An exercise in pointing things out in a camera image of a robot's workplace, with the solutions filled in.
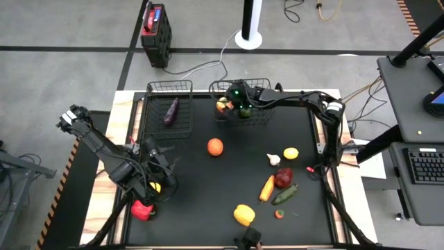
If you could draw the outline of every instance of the black wire basket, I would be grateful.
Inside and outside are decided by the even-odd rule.
[[[178,110],[173,123],[164,125],[164,117],[175,99]],[[156,81],[146,86],[144,100],[144,138],[151,136],[156,140],[188,138],[193,128],[193,83],[182,81]]]
[[[225,96],[225,92],[236,81],[245,81],[250,87],[261,87],[271,89],[270,81],[267,78],[252,78],[252,79],[238,79],[238,80],[222,80],[214,81],[209,88],[210,96],[216,101]],[[265,110],[259,108],[251,108],[251,115],[248,118],[243,118],[239,115],[238,110],[233,110],[231,116],[221,114],[214,105],[214,120],[228,126],[255,126],[266,125],[272,118],[273,109]]]

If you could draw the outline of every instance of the keyboard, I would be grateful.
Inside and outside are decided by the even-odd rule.
[[[444,185],[444,150],[404,149],[413,184]]]

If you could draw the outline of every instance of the white paper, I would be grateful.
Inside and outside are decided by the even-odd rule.
[[[365,145],[369,143],[368,140],[353,139],[353,141],[357,145]],[[382,160],[382,153],[374,155],[365,162],[361,162],[359,166],[362,177],[386,178],[386,170],[384,168],[384,161]]]

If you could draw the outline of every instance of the eggplant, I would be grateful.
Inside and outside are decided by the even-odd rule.
[[[179,98],[176,97],[174,99],[173,103],[171,104],[171,106],[169,107],[168,111],[166,112],[167,114],[164,117],[164,125],[165,126],[172,125],[172,123],[176,119],[176,115],[178,113],[178,110],[179,110]]]

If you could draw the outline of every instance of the garlic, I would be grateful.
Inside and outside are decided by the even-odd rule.
[[[268,159],[270,159],[270,164],[272,166],[279,166],[280,163],[280,157],[277,155],[271,155],[271,154],[266,154],[268,156]]]

